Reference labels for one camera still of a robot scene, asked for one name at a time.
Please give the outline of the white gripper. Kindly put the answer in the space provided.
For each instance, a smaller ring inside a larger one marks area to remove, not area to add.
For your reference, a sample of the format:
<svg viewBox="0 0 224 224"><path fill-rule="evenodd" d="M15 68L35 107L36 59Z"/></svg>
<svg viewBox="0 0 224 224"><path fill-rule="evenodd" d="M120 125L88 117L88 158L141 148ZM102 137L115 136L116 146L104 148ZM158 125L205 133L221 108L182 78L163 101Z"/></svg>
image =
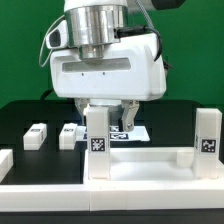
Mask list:
<svg viewBox="0 0 224 224"><path fill-rule="evenodd" d="M68 28L63 21L46 38L47 47L53 51L50 70L56 94L76 98L75 106L81 116L90 103L88 98L123 100L121 127L125 132L133 131L138 101L158 99L166 91L156 36L124 37L106 46L103 58L89 60L81 60L78 50L69 49L67 42Z"/></svg>

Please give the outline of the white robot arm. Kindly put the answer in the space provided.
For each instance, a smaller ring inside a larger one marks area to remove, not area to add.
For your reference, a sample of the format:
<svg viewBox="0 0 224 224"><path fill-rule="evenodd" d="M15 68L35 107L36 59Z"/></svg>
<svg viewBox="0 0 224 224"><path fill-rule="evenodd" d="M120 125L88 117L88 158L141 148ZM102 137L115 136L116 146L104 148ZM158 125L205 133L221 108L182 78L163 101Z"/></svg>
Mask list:
<svg viewBox="0 0 224 224"><path fill-rule="evenodd" d="M150 10L180 7L186 0L64 0L60 24L46 37L53 88L89 105L119 104L120 127L134 129L141 101L166 91L169 65Z"/></svg>

